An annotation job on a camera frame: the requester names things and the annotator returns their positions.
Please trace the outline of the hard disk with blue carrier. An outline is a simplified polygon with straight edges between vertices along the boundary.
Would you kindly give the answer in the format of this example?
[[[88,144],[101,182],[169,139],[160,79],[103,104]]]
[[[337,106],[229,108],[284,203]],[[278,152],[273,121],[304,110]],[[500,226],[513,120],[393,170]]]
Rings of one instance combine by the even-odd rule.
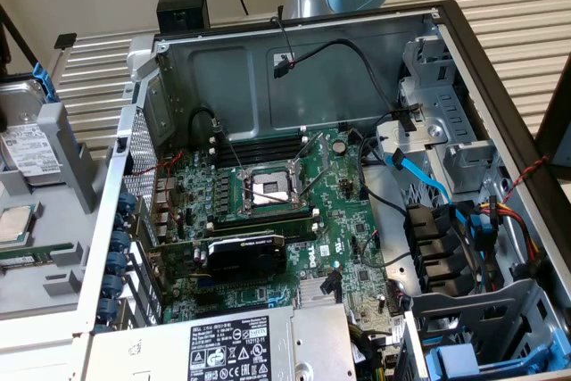
[[[32,187],[62,183],[59,160],[37,124],[46,93],[30,74],[0,78],[0,160]]]

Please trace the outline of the dark upright board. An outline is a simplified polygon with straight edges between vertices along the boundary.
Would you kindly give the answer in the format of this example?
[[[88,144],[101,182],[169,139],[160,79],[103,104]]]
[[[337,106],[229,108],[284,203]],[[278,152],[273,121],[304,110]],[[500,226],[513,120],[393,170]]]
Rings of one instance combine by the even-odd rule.
[[[571,169],[571,53],[560,74],[535,143],[553,166]]]

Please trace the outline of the silver power supply unit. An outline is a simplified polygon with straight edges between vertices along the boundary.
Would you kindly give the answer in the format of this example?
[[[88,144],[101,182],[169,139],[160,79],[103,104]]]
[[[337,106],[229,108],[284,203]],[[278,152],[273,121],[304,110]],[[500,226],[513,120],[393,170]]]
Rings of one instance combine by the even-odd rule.
[[[291,306],[98,334],[86,381],[356,381],[343,306]]]

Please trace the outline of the open PC case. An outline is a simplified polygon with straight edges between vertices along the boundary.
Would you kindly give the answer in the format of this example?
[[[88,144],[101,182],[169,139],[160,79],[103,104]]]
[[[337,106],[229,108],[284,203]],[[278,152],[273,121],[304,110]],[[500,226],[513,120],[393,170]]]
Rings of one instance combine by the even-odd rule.
[[[371,143],[363,163],[364,188],[386,271],[394,317],[410,310],[421,291],[404,230],[405,203],[391,167],[406,168],[439,187],[396,151],[385,162],[377,126],[398,120],[399,82],[408,76],[404,47],[419,37],[439,37],[448,46],[469,92],[474,112],[500,151],[512,185],[504,200],[489,195],[438,207],[447,209],[473,272],[471,294],[501,290],[532,279],[547,294],[563,328],[571,334],[571,205],[484,49],[453,2],[411,5],[403,10],[351,13],[324,18],[266,22],[153,38],[150,61],[135,69],[131,104],[120,125],[104,185],[87,264],[87,312],[83,334],[87,364],[98,334],[168,325],[165,300],[146,253],[158,246],[154,197],[165,161],[180,153],[234,141],[290,136],[335,128],[356,130]],[[120,193],[137,198],[126,231],[130,247],[117,318],[96,320],[105,263]]]

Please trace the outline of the green RAM stick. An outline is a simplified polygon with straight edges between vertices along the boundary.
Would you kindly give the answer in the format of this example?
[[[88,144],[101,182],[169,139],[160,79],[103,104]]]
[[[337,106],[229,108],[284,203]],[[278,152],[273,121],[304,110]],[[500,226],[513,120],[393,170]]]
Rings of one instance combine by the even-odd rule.
[[[51,253],[68,251],[73,247],[73,244],[65,243],[0,251],[0,269],[17,269],[21,267],[51,264],[54,262]]]

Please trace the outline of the blue drive caddies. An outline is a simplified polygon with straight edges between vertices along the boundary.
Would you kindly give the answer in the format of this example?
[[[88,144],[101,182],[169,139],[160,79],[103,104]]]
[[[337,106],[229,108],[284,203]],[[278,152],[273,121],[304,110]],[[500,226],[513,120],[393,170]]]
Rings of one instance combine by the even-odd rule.
[[[394,381],[504,379],[571,379],[571,334],[535,281],[484,294],[412,298]]]

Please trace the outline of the green motherboard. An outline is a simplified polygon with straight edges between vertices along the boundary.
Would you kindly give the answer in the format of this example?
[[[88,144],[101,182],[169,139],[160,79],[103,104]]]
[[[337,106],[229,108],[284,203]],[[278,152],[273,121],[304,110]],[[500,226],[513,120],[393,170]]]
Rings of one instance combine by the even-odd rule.
[[[216,229],[216,220],[249,218],[238,212],[242,205],[240,168],[217,167],[219,158],[235,158],[228,144],[180,153],[165,161],[154,197],[158,245],[269,231],[286,238],[287,265],[282,274],[232,283],[180,279],[171,284],[155,272],[165,300],[162,320],[169,324],[285,306],[299,309],[300,282],[327,277],[342,289],[340,305],[360,354],[357,378],[385,381],[388,363],[381,347],[391,334],[393,311],[386,271],[392,261],[381,253],[374,201],[364,188],[363,163],[371,156],[372,144],[362,143],[354,129],[328,128],[295,135],[302,137],[304,146],[320,131],[327,141],[330,169],[302,196],[307,206],[299,210],[311,211],[313,219]],[[332,150],[338,140],[347,145],[343,156]],[[304,186],[322,171],[322,153],[316,142],[302,156]]]

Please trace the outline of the silver socket cover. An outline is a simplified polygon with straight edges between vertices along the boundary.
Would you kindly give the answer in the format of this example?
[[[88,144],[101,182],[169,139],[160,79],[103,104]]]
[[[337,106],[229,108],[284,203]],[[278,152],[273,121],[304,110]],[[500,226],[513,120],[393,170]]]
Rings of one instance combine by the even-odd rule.
[[[308,153],[316,142],[319,143],[319,147],[323,150],[321,158],[322,171],[307,186],[304,186],[301,179],[302,156]],[[302,196],[305,195],[310,189],[312,189],[330,169],[327,141],[323,135],[323,132],[320,131],[317,135],[311,137],[304,144],[299,153],[296,154],[292,160],[289,160],[286,163],[286,167],[291,184],[289,202],[292,204],[300,204]]]

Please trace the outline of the white service tag label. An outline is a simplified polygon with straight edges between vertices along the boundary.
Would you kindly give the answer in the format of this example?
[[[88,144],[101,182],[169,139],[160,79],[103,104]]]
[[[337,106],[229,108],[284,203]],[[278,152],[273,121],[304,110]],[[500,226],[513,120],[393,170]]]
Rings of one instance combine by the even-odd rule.
[[[402,316],[391,318],[390,328],[391,336],[386,343],[391,346],[400,345],[405,328],[404,318]]]

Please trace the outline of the silver drive cage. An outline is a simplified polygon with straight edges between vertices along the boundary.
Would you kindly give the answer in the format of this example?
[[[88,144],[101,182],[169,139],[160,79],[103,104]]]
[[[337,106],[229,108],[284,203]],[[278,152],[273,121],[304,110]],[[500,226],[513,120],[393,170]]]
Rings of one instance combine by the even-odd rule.
[[[439,187],[428,185],[406,168],[391,167],[405,203],[438,207],[454,202],[504,200],[512,181],[500,151],[474,112],[469,92],[448,46],[439,37],[419,37],[404,47],[408,76],[399,82],[398,100],[407,111],[377,126],[385,162],[396,151]]]

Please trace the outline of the black graphics card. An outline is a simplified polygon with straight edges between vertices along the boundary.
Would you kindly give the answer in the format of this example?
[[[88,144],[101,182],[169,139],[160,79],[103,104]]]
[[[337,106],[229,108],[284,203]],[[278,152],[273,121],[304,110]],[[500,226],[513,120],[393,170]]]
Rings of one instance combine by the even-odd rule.
[[[286,271],[286,238],[262,231],[160,244],[146,253],[155,272],[169,283],[205,279],[232,283]]]

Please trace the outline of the black box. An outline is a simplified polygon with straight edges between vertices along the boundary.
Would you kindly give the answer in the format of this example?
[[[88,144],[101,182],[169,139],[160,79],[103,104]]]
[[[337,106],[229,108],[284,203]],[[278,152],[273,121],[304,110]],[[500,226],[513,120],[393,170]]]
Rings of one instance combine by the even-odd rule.
[[[208,29],[207,0],[159,0],[156,16],[162,34]]]

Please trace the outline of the black ribbed plastic shroud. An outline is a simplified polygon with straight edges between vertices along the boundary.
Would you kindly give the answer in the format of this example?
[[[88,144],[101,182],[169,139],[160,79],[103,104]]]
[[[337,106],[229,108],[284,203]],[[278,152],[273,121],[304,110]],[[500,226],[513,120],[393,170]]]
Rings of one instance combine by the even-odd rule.
[[[421,291],[452,297],[473,292],[473,272],[447,209],[410,204],[406,212],[404,230]]]

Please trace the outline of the silver locking lever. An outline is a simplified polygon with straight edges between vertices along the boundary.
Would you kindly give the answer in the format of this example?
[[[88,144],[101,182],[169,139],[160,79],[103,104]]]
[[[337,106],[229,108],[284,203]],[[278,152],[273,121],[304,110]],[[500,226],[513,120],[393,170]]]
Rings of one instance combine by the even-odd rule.
[[[265,199],[267,199],[267,200],[272,200],[272,201],[279,202],[279,203],[290,203],[290,202],[291,202],[291,200],[289,200],[289,199],[284,199],[284,198],[281,198],[281,197],[276,197],[276,196],[274,196],[274,195],[268,195],[268,194],[258,193],[258,192],[253,191],[252,189],[250,189],[250,190],[246,189],[246,190],[249,191],[252,195],[257,195],[257,196],[259,196],[260,198],[265,198]]]
[[[225,138],[225,140],[226,140],[226,142],[227,142],[227,144],[228,144],[228,147],[230,148],[231,153],[234,155],[235,160],[236,160],[236,162],[237,162],[237,165],[238,165],[239,168],[240,168],[240,172],[241,172],[242,176],[244,176],[244,174],[245,174],[244,166],[243,166],[243,164],[241,163],[241,160],[240,160],[240,158],[238,157],[238,155],[237,155],[237,153],[236,153],[236,150],[235,150],[235,148],[234,148],[234,146],[233,146],[233,144],[232,144],[231,139],[228,137],[228,135],[227,135],[227,133],[226,133],[226,131],[224,130],[223,127],[220,128],[220,132],[221,132],[222,136]]]

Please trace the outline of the silver chipset heatsink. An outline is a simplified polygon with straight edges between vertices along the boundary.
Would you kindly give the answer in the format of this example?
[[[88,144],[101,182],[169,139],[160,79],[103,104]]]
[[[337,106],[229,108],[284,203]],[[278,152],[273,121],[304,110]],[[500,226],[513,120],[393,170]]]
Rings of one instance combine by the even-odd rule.
[[[339,283],[327,277],[302,280],[297,288],[296,306],[309,309],[342,302],[342,289]]]

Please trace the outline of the black RAM slot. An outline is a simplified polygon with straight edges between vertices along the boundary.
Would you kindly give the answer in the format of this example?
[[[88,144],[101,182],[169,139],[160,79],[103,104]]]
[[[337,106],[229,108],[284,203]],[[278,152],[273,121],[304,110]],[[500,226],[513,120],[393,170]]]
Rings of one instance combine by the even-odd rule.
[[[254,164],[264,164],[268,162],[281,162],[292,160],[295,157],[294,154],[269,154],[269,155],[261,155],[261,156],[251,156],[251,157],[244,157],[240,159],[240,163],[237,162],[236,158],[219,158],[217,161],[218,168],[231,168],[231,167],[239,167],[254,165]]]
[[[256,146],[256,145],[260,146],[300,145],[301,143],[302,143],[302,137],[300,135],[231,141],[231,144],[237,147]]]
[[[279,222],[295,221],[300,219],[313,219],[312,212],[311,211],[286,212],[271,216],[249,217],[247,219],[235,219],[235,220],[225,220],[225,221],[216,220],[213,222],[213,226],[216,229],[245,228],[252,225],[273,224]]]
[[[243,162],[249,160],[281,160],[294,158],[295,155],[300,151],[299,147],[288,146],[288,147],[270,147],[270,148],[237,148],[236,154],[240,160]]]
[[[240,148],[240,149],[242,149],[242,148],[262,148],[262,147],[265,147],[265,148],[276,147],[276,148],[278,148],[278,147],[288,147],[288,146],[296,146],[296,147],[299,147],[299,148],[301,149],[301,148],[302,148],[302,143],[301,143],[300,145],[280,145],[280,146],[267,146],[267,145],[263,145],[263,146],[256,145],[256,146],[246,146],[246,147],[237,147],[237,146],[234,146],[234,148],[235,148],[235,150],[236,150],[237,148]]]

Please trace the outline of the grey parts rack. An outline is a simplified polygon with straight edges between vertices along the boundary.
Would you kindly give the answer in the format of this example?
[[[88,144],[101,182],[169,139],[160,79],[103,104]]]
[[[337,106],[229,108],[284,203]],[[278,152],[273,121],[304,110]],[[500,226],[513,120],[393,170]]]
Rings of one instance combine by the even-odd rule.
[[[63,104],[45,103],[37,124],[59,160],[62,183],[32,187],[0,160],[0,213],[34,204],[26,247],[74,247],[51,253],[51,264],[0,269],[0,321],[76,310],[107,173],[106,163],[73,131]]]

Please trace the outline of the silver CPU chip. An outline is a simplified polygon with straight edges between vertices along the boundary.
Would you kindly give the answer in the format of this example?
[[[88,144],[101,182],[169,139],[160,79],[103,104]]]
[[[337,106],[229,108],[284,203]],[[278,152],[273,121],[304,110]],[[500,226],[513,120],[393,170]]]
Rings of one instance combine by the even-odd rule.
[[[0,213],[1,250],[30,246],[34,213],[34,204],[5,208]]]

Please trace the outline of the CPU socket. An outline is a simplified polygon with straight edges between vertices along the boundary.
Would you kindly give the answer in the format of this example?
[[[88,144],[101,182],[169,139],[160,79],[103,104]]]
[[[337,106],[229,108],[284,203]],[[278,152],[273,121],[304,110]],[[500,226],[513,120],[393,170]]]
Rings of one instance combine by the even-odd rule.
[[[300,204],[279,203],[252,195],[246,189],[289,199],[291,184],[286,166],[267,166],[246,170],[242,177],[242,205],[238,212],[243,216],[260,217],[299,211],[307,206],[303,197]]]

